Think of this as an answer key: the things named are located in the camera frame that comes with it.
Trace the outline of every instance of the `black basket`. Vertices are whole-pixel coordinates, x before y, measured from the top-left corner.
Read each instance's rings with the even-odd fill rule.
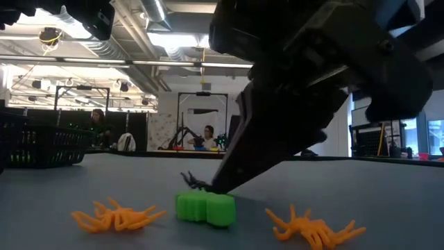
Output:
[[[8,167],[47,168],[80,163],[91,145],[93,133],[56,126],[23,127]]]
[[[0,112],[0,174],[8,164],[9,155],[17,147],[18,137],[29,118]]]

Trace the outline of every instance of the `green plastic object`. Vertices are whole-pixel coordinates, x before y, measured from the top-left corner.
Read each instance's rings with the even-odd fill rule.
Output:
[[[226,194],[188,191],[176,195],[178,219],[229,226],[236,222],[234,198]]]

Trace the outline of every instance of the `person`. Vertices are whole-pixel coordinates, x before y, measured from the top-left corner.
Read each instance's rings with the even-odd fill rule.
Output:
[[[203,137],[205,141],[203,143],[203,147],[205,147],[206,150],[211,150],[211,148],[217,147],[216,142],[214,141],[213,138],[213,134],[214,134],[213,126],[210,125],[205,126],[204,137]],[[188,143],[194,144],[194,139],[189,140]]]
[[[112,126],[105,123],[105,114],[100,108],[94,109],[91,116],[91,131],[97,134],[96,146],[108,148],[111,143]]]

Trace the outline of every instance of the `orange toy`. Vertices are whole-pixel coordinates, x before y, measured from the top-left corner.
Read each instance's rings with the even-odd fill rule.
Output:
[[[355,227],[355,221],[352,220],[342,231],[335,233],[322,219],[311,221],[309,219],[311,214],[310,209],[305,212],[304,217],[297,218],[293,205],[290,205],[291,221],[289,223],[283,222],[269,209],[265,211],[278,226],[286,230],[285,233],[279,233],[279,230],[273,227],[273,231],[278,240],[288,240],[294,233],[300,233],[310,243],[311,249],[313,250],[322,250],[323,244],[328,249],[334,249],[336,245],[342,244],[344,241],[366,231],[364,227],[352,231]]]
[[[116,210],[110,210],[102,203],[94,201],[93,203],[97,207],[95,210],[97,218],[90,217],[84,212],[79,211],[72,212],[71,215],[77,221],[77,224],[81,229],[90,233],[100,233],[110,229],[113,222],[116,231],[142,228],[167,213],[166,211],[162,211],[148,216],[150,212],[155,210],[155,206],[152,206],[143,212],[135,212],[132,208],[122,208],[111,198],[108,198],[108,201],[116,208]]]

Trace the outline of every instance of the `gray table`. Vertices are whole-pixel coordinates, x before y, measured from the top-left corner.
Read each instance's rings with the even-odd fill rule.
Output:
[[[289,218],[312,209],[335,231],[351,219],[367,233],[339,249],[444,249],[444,169],[366,161],[284,162],[236,189],[237,223],[228,230],[175,218],[179,172],[210,181],[220,161],[85,156],[79,166],[6,170],[0,176],[0,249],[310,249],[300,237],[274,238],[264,209]],[[70,212],[92,214],[113,197],[169,212],[142,231],[88,234]]]

